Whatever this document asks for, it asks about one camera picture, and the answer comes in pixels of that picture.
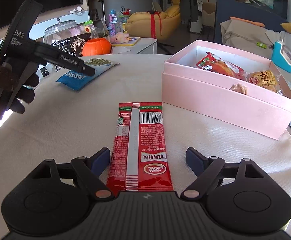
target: yellow snack package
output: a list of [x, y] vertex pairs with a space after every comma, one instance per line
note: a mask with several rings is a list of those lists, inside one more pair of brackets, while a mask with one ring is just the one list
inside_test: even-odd
[[270, 70], [255, 72], [247, 75], [247, 82], [264, 87], [273, 92], [281, 90], [276, 76]]

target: red food wrapper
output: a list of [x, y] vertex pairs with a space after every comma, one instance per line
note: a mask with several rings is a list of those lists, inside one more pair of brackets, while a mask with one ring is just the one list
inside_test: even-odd
[[246, 74], [246, 72], [242, 68], [218, 57], [215, 54], [212, 54], [211, 52], [207, 52], [207, 55], [197, 63], [197, 67], [222, 75], [245, 80], [243, 75]]
[[173, 191], [162, 103], [121, 103], [107, 186], [119, 191]]

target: white tablecloth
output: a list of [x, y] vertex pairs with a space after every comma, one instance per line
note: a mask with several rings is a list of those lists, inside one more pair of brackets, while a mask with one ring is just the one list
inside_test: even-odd
[[[112, 149], [121, 102], [161, 101], [166, 55], [107, 55], [121, 65], [109, 69], [83, 90], [55, 83], [60, 70], [35, 90], [23, 115], [13, 113], [0, 128], [0, 205], [3, 198], [42, 160], [69, 162]], [[279, 141], [175, 106], [163, 104], [168, 162], [180, 193], [196, 176], [185, 162], [188, 147], [227, 162], [251, 158], [291, 196], [291, 136]], [[107, 170], [102, 174], [105, 181]], [[0, 238], [8, 232], [0, 212]], [[291, 234], [291, 222], [287, 229]]]

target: black handheld device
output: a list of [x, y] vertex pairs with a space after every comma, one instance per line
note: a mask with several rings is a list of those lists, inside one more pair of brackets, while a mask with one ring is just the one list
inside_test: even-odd
[[[98, 179], [109, 162], [108, 148], [71, 163], [44, 160], [3, 200], [10, 230], [3, 240], [291, 240], [283, 230], [290, 196], [250, 159], [226, 163], [188, 148], [197, 179], [180, 197], [173, 191], [114, 196]], [[222, 185], [226, 178], [235, 180]]]
[[19, 83], [12, 92], [3, 91], [0, 88], [0, 120], [4, 112], [11, 106], [24, 82], [38, 70], [39, 65], [45, 66], [47, 62], [50, 62], [88, 76], [95, 74], [95, 69], [85, 65], [83, 60], [29, 38], [30, 30], [41, 11], [41, 4], [34, 0], [25, 0], [14, 16], [1, 43], [2, 66], [18, 75]]

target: gray jacket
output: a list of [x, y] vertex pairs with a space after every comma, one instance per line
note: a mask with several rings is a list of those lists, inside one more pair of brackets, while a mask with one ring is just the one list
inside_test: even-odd
[[191, 22], [196, 22], [199, 17], [198, 0], [181, 0], [180, 12], [182, 20], [191, 20]]

